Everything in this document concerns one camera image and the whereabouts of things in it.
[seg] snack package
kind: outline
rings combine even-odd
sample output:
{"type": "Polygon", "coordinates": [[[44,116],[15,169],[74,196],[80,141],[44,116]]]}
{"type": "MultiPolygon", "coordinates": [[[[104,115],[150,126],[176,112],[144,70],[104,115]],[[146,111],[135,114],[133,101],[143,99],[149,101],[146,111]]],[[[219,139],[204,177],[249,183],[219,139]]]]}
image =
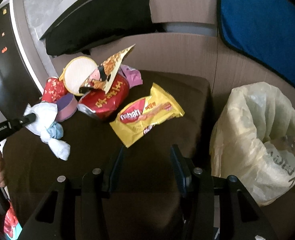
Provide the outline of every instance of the snack package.
{"type": "Polygon", "coordinates": [[[90,117],[105,120],[119,107],[128,94],[127,80],[117,74],[107,94],[103,90],[89,91],[80,99],[77,108],[90,117]]]}
{"type": "Polygon", "coordinates": [[[135,44],[119,51],[98,66],[82,83],[79,93],[86,93],[89,88],[93,88],[101,89],[107,94],[112,86],[122,60],[133,50],[134,46],[135,44]]]}
{"type": "Polygon", "coordinates": [[[121,64],[118,73],[126,78],[129,83],[129,88],[143,84],[141,73],[135,68],[121,64]]]}
{"type": "Polygon", "coordinates": [[[68,93],[63,81],[57,77],[50,77],[46,80],[42,101],[54,103],[68,93]]]}
{"type": "Polygon", "coordinates": [[[130,147],[153,126],[183,115],[184,111],[175,99],[153,83],[150,96],[128,104],[110,125],[124,145],[130,147]]]}

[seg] blue fabric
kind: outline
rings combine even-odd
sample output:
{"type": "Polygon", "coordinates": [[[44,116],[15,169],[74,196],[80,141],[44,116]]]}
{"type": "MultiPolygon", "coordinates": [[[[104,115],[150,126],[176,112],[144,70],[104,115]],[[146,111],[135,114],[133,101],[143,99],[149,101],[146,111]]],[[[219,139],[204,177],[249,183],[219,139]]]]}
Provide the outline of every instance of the blue fabric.
{"type": "Polygon", "coordinates": [[[221,0],[220,33],[295,87],[295,6],[288,0],[221,0]]]}
{"type": "Polygon", "coordinates": [[[61,139],[64,135],[63,127],[58,122],[53,122],[51,126],[46,130],[51,138],[54,139],[61,139]]]}

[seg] light blue cloth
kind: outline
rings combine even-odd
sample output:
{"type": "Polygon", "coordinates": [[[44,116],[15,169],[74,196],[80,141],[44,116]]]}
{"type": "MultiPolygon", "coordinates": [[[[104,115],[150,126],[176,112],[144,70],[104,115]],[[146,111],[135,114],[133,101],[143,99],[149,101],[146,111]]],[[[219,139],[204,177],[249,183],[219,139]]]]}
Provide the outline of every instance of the light blue cloth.
{"type": "Polygon", "coordinates": [[[51,126],[47,129],[47,132],[54,139],[61,139],[64,135],[63,127],[58,122],[53,122],[51,126]]]}

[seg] yellow snack wrapper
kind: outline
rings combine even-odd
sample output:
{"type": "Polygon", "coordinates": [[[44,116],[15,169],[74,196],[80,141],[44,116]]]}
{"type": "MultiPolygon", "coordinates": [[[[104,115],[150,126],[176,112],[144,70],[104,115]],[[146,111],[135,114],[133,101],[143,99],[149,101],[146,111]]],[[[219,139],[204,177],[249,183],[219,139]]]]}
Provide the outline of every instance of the yellow snack wrapper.
{"type": "Polygon", "coordinates": [[[128,148],[153,126],[183,115],[184,111],[175,99],[153,83],[150,96],[128,104],[110,125],[128,148]]]}

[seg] crumpled plastic bag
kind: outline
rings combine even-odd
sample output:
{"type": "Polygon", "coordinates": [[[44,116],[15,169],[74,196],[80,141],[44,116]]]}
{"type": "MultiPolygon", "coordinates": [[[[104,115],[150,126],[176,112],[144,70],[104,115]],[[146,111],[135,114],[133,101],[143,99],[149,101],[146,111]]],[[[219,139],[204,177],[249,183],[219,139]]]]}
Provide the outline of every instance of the crumpled plastic bag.
{"type": "Polygon", "coordinates": [[[236,175],[259,205],[270,204],[295,185],[294,143],[295,110],[277,87],[234,88],[212,131],[212,175],[236,175]]]}
{"type": "Polygon", "coordinates": [[[70,145],[64,141],[52,138],[47,129],[51,127],[57,115],[57,105],[41,102],[35,106],[27,105],[24,115],[35,113],[35,122],[26,126],[32,133],[40,136],[41,141],[47,143],[57,158],[66,161],[70,155],[70,145]]]}

